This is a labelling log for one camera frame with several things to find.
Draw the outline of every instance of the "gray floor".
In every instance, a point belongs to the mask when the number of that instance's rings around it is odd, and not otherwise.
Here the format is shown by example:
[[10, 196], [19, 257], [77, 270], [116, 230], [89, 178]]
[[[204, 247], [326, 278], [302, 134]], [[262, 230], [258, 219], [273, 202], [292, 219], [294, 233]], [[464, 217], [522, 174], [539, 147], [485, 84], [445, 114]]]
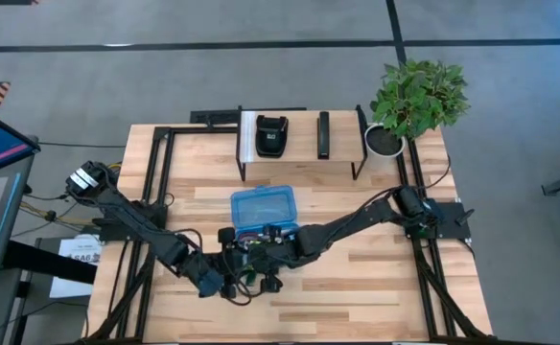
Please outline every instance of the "gray floor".
[[[560, 38], [560, 1], [396, 2], [404, 39]], [[42, 0], [0, 7], [0, 45], [391, 38], [382, 0]], [[465, 66], [473, 107], [444, 137], [459, 193], [476, 209], [474, 248], [496, 335], [560, 343], [560, 196], [540, 190], [560, 177], [560, 46], [407, 53]], [[121, 144], [130, 124], [187, 122], [196, 109], [367, 104], [384, 63], [397, 63], [393, 48], [6, 53], [0, 81], [12, 89], [0, 117], [47, 141]], [[121, 155], [44, 148], [30, 184], [38, 195], [58, 195], [83, 161]], [[22, 215], [14, 233], [36, 224]], [[21, 240], [66, 231], [47, 227]], [[25, 342], [73, 340], [81, 324], [79, 310], [37, 316]], [[44, 327], [60, 332], [44, 334]]]

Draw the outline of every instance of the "green leaves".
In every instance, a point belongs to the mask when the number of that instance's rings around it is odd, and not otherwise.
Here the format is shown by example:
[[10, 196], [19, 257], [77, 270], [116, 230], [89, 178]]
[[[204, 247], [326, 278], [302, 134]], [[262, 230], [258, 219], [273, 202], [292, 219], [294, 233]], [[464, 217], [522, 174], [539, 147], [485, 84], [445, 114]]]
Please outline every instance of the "green leaves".
[[385, 71], [383, 86], [369, 106], [374, 121], [397, 137], [413, 139], [427, 129], [451, 126], [470, 107], [461, 66], [409, 60], [399, 67], [385, 64]]
[[377, 114], [386, 114], [387, 111], [393, 106], [393, 104], [391, 104], [391, 102], [381, 102], [378, 103], [378, 106], [376, 107], [376, 113]]

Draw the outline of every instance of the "wooden table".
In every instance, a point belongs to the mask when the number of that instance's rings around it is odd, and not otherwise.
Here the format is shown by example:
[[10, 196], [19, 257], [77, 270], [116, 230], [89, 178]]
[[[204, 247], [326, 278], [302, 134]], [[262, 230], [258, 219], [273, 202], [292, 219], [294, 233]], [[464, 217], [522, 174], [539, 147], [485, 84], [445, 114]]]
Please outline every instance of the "wooden table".
[[[360, 128], [360, 115], [357, 110], [329, 110], [329, 159], [318, 159], [317, 124], [320, 111], [243, 111], [241, 114], [238, 149], [238, 166], [242, 180], [245, 180], [245, 164], [252, 163], [350, 163], [353, 178], [359, 176], [355, 163], [365, 159], [362, 136], [365, 133], [365, 119], [362, 115], [363, 129]], [[271, 118], [284, 116], [289, 120], [287, 145], [280, 158], [261, 157], [256, 149], [256, 121], [259, 115]]]
[[[119, 180], [133, 199], [142, 194], [154, 125], [131, 127]], [[425, 184], [447, 168], [440, 131], [417, 140]], [[175, 196], [168, 229], [193, 227], [204, 250], [218, 251], [217, 230], [231, 225], [231, 194], [260, 184], [294, 188], [298, 222], [322, 223], [353, 212], [381, 189], [400, 184], [395, 164], [373, 171], [365, 165], [359, 180], [338, 162], [259, 163], [242, 182], [235, 170], [235, 134], [180, 134], [175, 140], [168, 192]], [[405, 153], [408, 173], [412, 172]], [[159, 174], [162, 159], [156, 173]], [[449, 174], [429, 196], [456, 198]], [[107, 245], [97, 271], [88, 316], [90, 329], [105, 319], [121, 243]], [[458, 241], [439, 241], [448, 289], [477, 327], [491, 333], [472, 255]], [[187, 279], [178, 280], [156, 265], [145, 341], [385, 341], [426, 339], [425, 318], [410, 242], [393, 224], [379, 224], [334, 244], [313, 264], [283, 269], [278, 294], [265, 294], [247, 307], [220, 297], [199, 299]], [[123, 268], [118, 295], [123, 291]], [[439, 300], [432, 292], [437, 327], [444, 333]], [[133, 302], [128, 335], [133, 334], [139, 298]]]

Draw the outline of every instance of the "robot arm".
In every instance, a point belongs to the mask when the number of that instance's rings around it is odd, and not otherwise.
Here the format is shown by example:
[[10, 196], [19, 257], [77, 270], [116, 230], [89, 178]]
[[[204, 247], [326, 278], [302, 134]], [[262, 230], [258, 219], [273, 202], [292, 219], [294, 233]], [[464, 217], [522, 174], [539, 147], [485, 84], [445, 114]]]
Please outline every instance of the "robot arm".
[[[282, 235], [270, 226], [265, 239], [248, 248], [235, 241], [232, 228], [222, 229], [222, 251], [203, 254], [188, 237], [155, 226], [141, 212], [141, 204], [129, 201], [118, 191], [116, 180], [115, 174], [102, 163], [86, 162], [66, 180], [67, 193], [78, 203], [97, 207], [107, 218], [123, 223], [125, 231], [147, 243], [156, 259], [173, 274], [187, 277], [198, 288], [200, 297], [220, 291], [223, 297], [231, 298], [238, 283], [237, 272], [247, 265], [257, 273], [272, 276], [281, 266], [297, 268], [314, 262], [334, 242], [374, 224], [390, 221], [409, 226], [424, 221], [427, 215], [412, 188], [394, 188], [350, 215], [327, 224], [303, 226], [294, 235]], [[401, 215], [391, 208], [390, 196], [398, 203]], [[266, 291], [277, 292], [279, 287], [276, 284]]]

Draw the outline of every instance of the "blue plastic box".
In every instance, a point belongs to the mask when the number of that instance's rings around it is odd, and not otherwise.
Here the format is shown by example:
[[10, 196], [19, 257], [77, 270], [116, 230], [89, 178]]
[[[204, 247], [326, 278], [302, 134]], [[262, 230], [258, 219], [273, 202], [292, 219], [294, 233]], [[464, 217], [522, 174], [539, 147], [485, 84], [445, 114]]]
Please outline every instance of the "blue plastic box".
[[231, 196], [231, 220], [238, 238], [243, 233], [261, 234], [265, 225], [277, 225], [283, 232], [298, 227], [297, 208], [291, 186], [257, 188]]

